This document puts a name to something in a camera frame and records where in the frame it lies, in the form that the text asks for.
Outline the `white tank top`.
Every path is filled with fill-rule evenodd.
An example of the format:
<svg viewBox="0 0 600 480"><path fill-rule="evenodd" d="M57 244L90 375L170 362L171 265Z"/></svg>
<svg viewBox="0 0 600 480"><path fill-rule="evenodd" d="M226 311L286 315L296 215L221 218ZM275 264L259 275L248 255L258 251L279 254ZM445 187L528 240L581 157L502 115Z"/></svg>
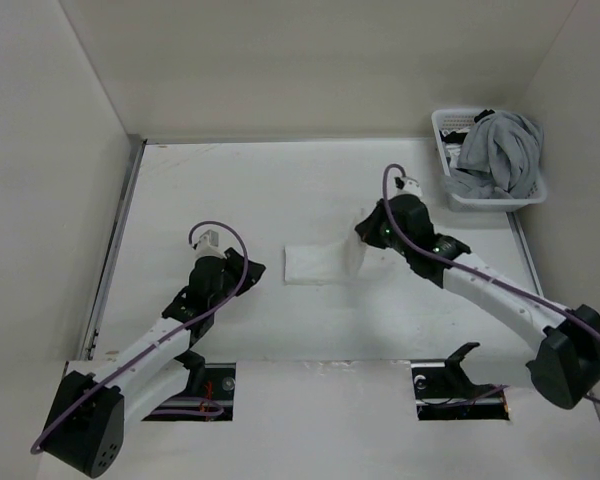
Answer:
<svg viewBox="0 0 600 480"><path fill-rule="evenodd" d="M346 235L329 244L286 245L284 282L286 285L329 285L347 283L360 271L367 250L355 227L366 211L359 210Z"/></svg>

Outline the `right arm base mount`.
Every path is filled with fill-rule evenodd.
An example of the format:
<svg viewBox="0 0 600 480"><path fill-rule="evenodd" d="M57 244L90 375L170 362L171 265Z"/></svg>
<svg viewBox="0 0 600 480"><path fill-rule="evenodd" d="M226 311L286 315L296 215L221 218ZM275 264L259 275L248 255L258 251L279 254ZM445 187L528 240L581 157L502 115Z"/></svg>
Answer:
<svg viewBox="0 0 600 480"><path fill-rule="evenodd" d="M462 362L478 342L462 345L447 358L416 360L410 364L420 421L509 421L505 386L474 383Z"/></svg>

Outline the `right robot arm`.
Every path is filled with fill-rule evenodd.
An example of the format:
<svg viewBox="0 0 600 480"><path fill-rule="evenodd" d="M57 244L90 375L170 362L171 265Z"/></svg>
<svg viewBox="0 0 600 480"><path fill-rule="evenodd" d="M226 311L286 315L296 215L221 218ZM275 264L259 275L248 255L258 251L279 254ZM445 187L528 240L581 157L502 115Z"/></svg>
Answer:
<svg viewBox="0 0 600 480"><path fill-rule="evenodd" d="M553 405L574 408L600 381L600 315L569 309L498 275L460 240L435 231L413 194L377 202L354 228L362 243L400 254L411 270L500 321L532 351L524 377Z"/></svg>

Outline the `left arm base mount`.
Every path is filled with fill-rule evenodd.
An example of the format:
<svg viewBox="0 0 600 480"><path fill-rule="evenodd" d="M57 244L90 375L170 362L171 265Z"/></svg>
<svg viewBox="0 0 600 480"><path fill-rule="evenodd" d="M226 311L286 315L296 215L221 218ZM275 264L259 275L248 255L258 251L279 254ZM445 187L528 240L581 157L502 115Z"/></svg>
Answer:
<svg viewBox="0 0 600 480"><path fill-rule="evenodd" d="M235 363L206 364L190 375L182 391L164 401L144 421L232 421L235 392Z"/></svg>

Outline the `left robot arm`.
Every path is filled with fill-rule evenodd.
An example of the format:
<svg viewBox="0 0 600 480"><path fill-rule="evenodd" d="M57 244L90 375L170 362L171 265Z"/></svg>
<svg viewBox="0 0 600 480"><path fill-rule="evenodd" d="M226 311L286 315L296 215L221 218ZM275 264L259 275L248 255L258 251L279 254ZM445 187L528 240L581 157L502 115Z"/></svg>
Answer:
<svg viewBox="0 0 600 480"><path fill-rule="evenodd" d="M64 376L33 453L46 452L90 478L101 476L132 425L176 394L190 399L201 393L204 360L192 347L213 326L215 312L255 286L265 270L233 248L197 254L187 284L142 337L115 361Z"/></svg>

